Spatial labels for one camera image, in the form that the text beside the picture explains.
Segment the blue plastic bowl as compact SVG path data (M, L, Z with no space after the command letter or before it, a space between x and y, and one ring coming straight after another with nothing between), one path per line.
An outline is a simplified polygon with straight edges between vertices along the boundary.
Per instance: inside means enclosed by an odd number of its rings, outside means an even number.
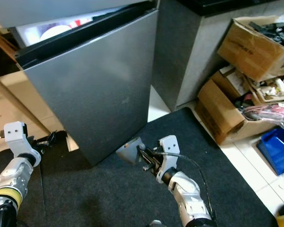
M142 161L142 152L146 146L140 137L133 138L116 150L116 155L121 160L127 161L130 164L137 164Z

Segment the grey fridge door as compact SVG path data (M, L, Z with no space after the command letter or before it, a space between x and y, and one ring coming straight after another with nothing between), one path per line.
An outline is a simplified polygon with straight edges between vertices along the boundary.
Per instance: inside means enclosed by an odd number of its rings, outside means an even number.
M157 0L118 7L15 56L90 166L147 122L158 17Z

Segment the grey two-door fridge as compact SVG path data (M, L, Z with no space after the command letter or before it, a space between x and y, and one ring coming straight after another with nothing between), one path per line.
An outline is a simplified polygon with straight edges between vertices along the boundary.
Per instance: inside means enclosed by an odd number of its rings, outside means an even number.
M14 34L21 50L40 43L40 36L53 26L143 1L147 0L0 0L0 24Z

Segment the grey right robot leg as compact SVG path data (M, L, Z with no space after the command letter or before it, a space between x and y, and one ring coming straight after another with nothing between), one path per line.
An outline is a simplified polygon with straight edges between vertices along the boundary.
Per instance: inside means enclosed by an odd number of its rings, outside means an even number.
M166 227L160 220L153 220L146 227Z

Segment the large open cardboard box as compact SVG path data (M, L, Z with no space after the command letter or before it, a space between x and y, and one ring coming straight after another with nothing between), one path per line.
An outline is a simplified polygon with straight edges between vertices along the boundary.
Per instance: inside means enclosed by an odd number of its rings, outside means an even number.
M284 126L284 119L248 120L213 79L205 82L197 97L195 110L218 145L258 136Z

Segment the white bowl with dark food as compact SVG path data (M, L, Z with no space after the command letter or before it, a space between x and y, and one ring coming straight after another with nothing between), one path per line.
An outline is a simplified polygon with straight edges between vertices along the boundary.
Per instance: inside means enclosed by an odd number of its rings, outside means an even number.
M72 28L68 25L57 25L49 28L47 31L45 31L42 36L40 36L39 41L47 40L51 37L57 36L59 34L62 34L64 32L68 32Z

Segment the grey counter cabinet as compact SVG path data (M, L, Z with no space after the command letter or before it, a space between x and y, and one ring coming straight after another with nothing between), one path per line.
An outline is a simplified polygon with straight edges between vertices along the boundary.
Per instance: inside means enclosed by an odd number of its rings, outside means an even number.
M217 50L236 17L284 14L284 0L199 15L179 0L159 1L151 84L171 111L194 100L216 70L227 65Z

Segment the small labelled cardboard box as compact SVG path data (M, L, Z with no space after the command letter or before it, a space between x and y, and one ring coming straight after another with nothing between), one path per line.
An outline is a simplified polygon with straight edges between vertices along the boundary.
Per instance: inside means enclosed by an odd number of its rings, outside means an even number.
M233 65L222 67L211 76L211 80L231 100L238 99L250 92L246 77Z

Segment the red white bowl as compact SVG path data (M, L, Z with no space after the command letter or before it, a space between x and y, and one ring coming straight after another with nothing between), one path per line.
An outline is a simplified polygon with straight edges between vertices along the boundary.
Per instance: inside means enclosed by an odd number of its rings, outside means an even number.
M93 21L93 19L91 17L84 17L84 18L75 19L75 20L69 22L68 26L73 29L73 28L76 28L76 27L81 26L83 24L87 24L91 21Z

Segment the blue plastic bin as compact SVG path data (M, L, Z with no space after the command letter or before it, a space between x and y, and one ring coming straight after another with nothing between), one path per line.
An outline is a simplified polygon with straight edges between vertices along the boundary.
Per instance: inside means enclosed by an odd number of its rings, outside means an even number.
M284 173L284 129L274 128L261 136L257 148L276 175Z

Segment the shallow cardboard tray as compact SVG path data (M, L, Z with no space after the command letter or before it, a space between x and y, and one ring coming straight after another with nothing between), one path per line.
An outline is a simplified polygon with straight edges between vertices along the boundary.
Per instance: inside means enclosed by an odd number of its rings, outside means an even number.
M257 105L284 103L284 75L261 82L245 77Z

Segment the cardboard box with black items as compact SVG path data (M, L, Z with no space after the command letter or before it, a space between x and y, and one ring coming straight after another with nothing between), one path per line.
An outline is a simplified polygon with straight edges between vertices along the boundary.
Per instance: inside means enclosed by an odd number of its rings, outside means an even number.
M218 54L255 81L283 76L284 46L250 26L251 22L263 26L279 20L279 16L233 18Z

